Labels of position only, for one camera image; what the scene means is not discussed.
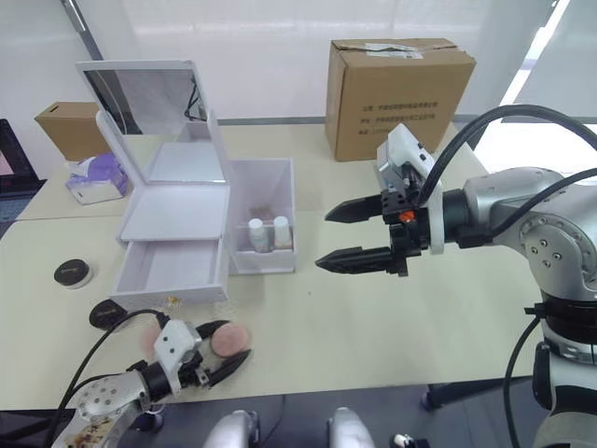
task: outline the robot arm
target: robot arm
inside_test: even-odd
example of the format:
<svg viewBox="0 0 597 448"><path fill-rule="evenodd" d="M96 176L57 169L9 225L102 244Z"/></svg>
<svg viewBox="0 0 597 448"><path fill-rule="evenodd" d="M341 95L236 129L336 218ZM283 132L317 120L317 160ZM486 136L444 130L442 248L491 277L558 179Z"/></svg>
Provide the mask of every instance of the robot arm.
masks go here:
<svg viewBox="0 0 597 448"><path fill-rule="evenodd" d="M154 344L158 361L141 362L136 370L85 385L76 394L75 416L52 446L117 446L124 431L151 404L191 385L211 387L233 374L250 350L226 359L214 371L201 366L199 351L201 342L227 322L195 329L188 322L169 320Z"/></svg>
<svg viewBox="0 0 597 448"><path fill-rule="evenodd" d="M551 410L534 446L576 440L586 444L566 446L597 447L597 433L590 429L597 427L597 188L572 182L560 188L558 173L513 168L470 178L462 189L444 192L438 184L420 203L433 159L407 132L398 125L378 148L382 193L342 203L326 216L346 223L382 216L390 246L336 250L316 264L334 273L408 275L408 257L428 247L440 253L444 243L504 245L519 252L543 296L527 310L541 319L544 334L535 356L535 397ZM437 236L439 222L442 234Z"/></svg>

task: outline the white table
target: white table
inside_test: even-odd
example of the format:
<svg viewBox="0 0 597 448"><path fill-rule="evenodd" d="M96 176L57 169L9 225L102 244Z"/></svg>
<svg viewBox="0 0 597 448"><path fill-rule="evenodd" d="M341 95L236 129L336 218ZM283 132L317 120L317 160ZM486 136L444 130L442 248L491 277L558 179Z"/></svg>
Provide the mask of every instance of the white table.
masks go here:
<svg viewBox="0 0 597 448"><path fill-rule="evenodd" d="M350 198L379 192L373 161L337 162L333 159L321 124L221 126L232 159L292 157L295 161L297 210L327 211ZM455 135L451 125L440 147ZM472 175L485 174L482 165L463 147L454 163L457 171L445 180L456 187ZM120 217L128 196L116 201L81 205L64 186L66 169L59 170L19 215L19 220L57 217Z"/></svg>
<svg viewBox="0 0 597 448"><path fill-rule="evenodd" d="M230 147L243 144L259 157L295 156L298 268L294 274L231 277L228 302L168 312L197 324L215 318L241 321L251 331L254 349L225 383L209 391L189 389L179 399L503 375L528 322L522 307L540 300L521 256L503 247L461 251L449 246L441 257L410 259L408 278L320 270L314 260L333 249L388 243L380 219L353 225L323 220L339 201L377 191L371 162L333 162L323 152L328 149L321 127L225 129ZM257 146L263 142L286 145L260 152ZM231 153L237 156L237 150ZM319 178L323 172L328 177ZM478 172L482 170L467 149L449 167L444 183L459 187ZM114 238L118 223L118 217L22 221L0 241L0 409L57 405L100 336L87 318L113 287L122 261L124 251ZM54 269L73 257L86 259L97 272L75 291L52 279ZM84 376L122 371L143 358L139 339L150 319L140 318L110 337ZM518 374L531 372L533 346L533 341L525 346Z"/></svg>

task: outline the white makeup organizer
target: white makeup organizer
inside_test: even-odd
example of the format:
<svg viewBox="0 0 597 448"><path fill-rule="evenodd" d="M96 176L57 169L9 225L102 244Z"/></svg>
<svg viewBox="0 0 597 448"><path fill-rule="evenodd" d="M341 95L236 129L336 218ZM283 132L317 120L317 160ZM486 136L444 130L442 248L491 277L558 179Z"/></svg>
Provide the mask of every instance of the white makeup organizer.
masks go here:
<svg viewBox="0 0 597 448"><path fill-rule="evenodd" d="M296 266L290 159L229 160L191 61L79 63L97 124L134 184L111 299L132 311L227 299L231 274ZM248 221L288 218L290 249L257 253Z"/></svg>

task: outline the electrical cable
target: electrical cable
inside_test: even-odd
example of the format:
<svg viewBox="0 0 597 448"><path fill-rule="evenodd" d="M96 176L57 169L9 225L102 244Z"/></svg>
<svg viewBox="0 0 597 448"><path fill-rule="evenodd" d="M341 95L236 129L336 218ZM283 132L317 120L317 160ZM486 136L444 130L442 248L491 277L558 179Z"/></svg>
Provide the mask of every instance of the electrical cable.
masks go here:
<svg viewBox="0 0 597 448"><path fill-rule="evenodd" d="M68 387L66 388L66 391L64 392L64 395L60 402L60 405L58 406L58 409L56 410L56 413L54 414L54 417L52 418L52 423L51 423L50 427L48 428L48 433L46 434L46 438L44 439L44 443L42 446L49 448L51 446L51 444L54 442L54 434L56 433L56 429L58 428L58 425L60 424L62 413L64 412L64 409L66 408L66 405L68 404L68 400L73 395L73 390L75 390L75 388L76 388L76 382L78 381L78 379L81 376L81 373L83 372L85 367L87 367L87 364L90 362L91 357L95 354L97 349L100 348L100 345L102 345L102 343L107 339L107 337L110 336L110 334L112 334L114 332L114 330L118 328L118 326L120 326L122 323L124 323L127 320L129 320L133 317L136 317L138 315L155 315L156 318L158 319L158 321L160 322L161 328L163 328L165 323L168 321L168 316L165 315L164 313L162 313L160 311L156 311L156 310L146 309L146 310L134 311L132 313L129 313L128 315L125 315L117 323L115 323L112 327L110 327L110 329L107 329L105 331L105 333L102 335L102 337L97 341L97 343L95 343L95 345L91 348L91 350L85 356L85 358L81 362L81 365L76 370L75 376L73 376L73 379L71 380L70 385L68 385Z"/></svg>
<svg viewBox="0 0 597 448"><path fill-rule="evenodd" d="M506 219L504 219L500 224L497 225L494 229L490 230L489 238L493 239L503 231L506 231L508 228L512 226L516 221L521 219L527 212L531 211L533 207L537 204L545 201L549 196L553 193L556 193L560 189L568 187L569 185L578 182L579 180L587 179L589 177L594 177L597 175L597 168L591 168L589 170L581 171L576 173L575 175L569 175L558 182L551 184L546 189L541 190L531 199L529 199L526 203L524 203L520 208L518 208L515 212L511 213Z"/></svg>
<svg viewBox="0 0 597 448"><path fill-rule="evenodd" d="M536 119L544 119L546 121L559 124L563 128L575 133L593 149L597 150L597 135L577 119L572 119L562 112L543 107L541 105L502 105L482 115L479 115L470 121L458 134L452 138L446 148L442 151L429 176L425 179L423 187L419 192L416 203L421 206L431 196L435 189L437 182L445 171L446 167L454 157L458 149L466 143L466 141L479 130L487 126L495 119L502 119L505 117L533 117Z"/></svg>
<svg viewBox="0 0 597 448"><path fill-rule="evenodd" d="M282 395L282 404L280 405L280 413L278 415L278 420L273 425L273 427L271 427L270 431L268 432L268 435L263 438L263 442L259 445L261 448L265 448L265 445L268 443L268 441L270 441L270 438L273 435L273 433L276 431L278 426L280 426L280 424L282 423L282 420L284 419L285 409L286 409L286 395L284 394L284 395Z"/></svg>
<svg viewBox="0 0 597 448"><path fill-rule="evenodd" d="M506 374L504 375L504 410L506 412L506 422L507 422L507 432L510 435L510 442L512 443L513 448L521 448L521 444L519 443L519 437L516 433L516 427L514 426L514 416L512 415L512 403L510 401L510 385L512 383L512 372L514 371L514 365L516 364L516 359L519 357L519 353L521 352L522 346L528 339L529 335L533 332L535 327L539 325L539 317L535 317L531 323L527 326L526 329L522 332L522 335L519 337L516 345L514 345L514 350L512 350L512 355L510 355L510 360L507 362Z"/></svg>
<svg viewBox="0 0 597 448"><path fill-rule="evenodd" d="M186 118L188 118L190 121L195 121L195 120L206 121L207 118L205 116L205 105L203 104L203 100L201 99L201 95L200 95L199 89L197 87L197 81L195 81L195 78L192 77L191 82L193 83L193 90L190 93L190 97L188 98L188 102L187 102L187 108L185 109L185 112L183 115ZM191 115L191 113L190 113L190 109L195 104L197 104L197 109L199 111L198 117L195 117L195 116Z"/></svg>

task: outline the tissue box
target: tissue box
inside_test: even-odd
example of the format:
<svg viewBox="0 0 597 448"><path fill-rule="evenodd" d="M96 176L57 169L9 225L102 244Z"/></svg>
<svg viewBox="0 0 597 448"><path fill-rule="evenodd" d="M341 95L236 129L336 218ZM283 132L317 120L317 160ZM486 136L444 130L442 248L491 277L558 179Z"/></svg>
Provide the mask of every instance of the tissue box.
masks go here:
<svg viewBox="0 0 597 448"><path fill-rule="evenodd" d="M66 187L82 204L101 203L123 197L128 177L113 154L101 154L70 164Z"/></svg>

